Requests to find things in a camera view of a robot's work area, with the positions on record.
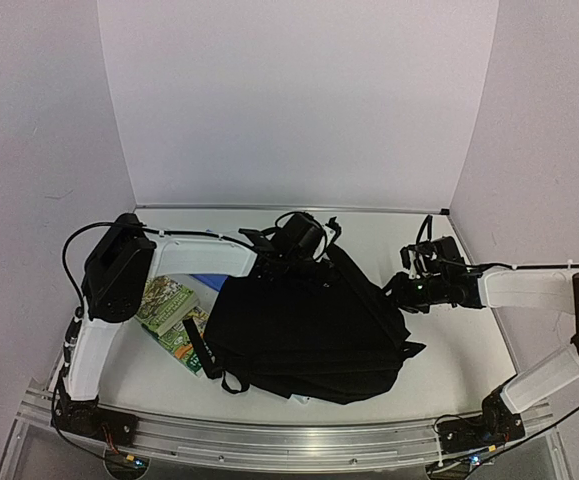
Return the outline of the black student backpack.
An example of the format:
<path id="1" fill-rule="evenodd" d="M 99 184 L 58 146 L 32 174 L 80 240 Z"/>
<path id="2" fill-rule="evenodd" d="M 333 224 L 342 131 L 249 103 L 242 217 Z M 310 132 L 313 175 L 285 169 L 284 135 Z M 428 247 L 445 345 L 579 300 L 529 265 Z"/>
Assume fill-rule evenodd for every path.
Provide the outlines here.
<path id="1" fill-rule="evenodd" d="M 425 349 L 345 250 L 269 281 L 228 278 L 204 328 L 183 323 L 200 366 L 232 395 L 255 387 L 339 405 L 389 392 Z"/>

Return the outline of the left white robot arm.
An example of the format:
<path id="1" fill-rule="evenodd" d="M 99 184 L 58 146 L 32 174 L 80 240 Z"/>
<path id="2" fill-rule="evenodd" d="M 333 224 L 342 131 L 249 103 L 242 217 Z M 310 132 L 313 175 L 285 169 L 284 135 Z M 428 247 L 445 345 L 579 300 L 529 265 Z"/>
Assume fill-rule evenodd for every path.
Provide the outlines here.
<path id="1" fill-rule="evenodd" d="M 257 266 L 274 278 L 319 261 L 342 233 L 335 218 L 321 224 L 302 211 L 287 212 L 264 230 L 241 228 L 236 238 L 150 228 L 136 214 L 124 213 L 81 227 L 67 240 L 94 229 L 104 234 L 85 260 L 82 280 L 71 283 L 78 305 L 64 337 L 52 425 L 58 433 L 123 446 L 131 443 L 137 418 L 100 407 L 99 385 L 112 343 L 138 313 L 149 280 L 171 274 L 246 277 Z"/>

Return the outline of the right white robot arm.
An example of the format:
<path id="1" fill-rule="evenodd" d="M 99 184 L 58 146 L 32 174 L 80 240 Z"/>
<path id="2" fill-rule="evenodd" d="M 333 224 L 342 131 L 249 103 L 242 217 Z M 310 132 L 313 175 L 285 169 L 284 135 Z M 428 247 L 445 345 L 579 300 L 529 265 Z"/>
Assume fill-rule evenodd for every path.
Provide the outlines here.
<path id="1" fill-rule="evenodd" d="M 569 345 L 497 387 L 482 401 L 475 426 L 444 422 L 454 441 L 508 442 L 524 435 L 521 415 L 529 407 L 579 379 L 579 264 L 468 265 L 454 240 L 443 237 L 401 249 L 403 271 L 384 288 L 395 305 L 427 313 L 448 304 L 467 309 L 518 307 L 553 310 L 575 319 Z"/>

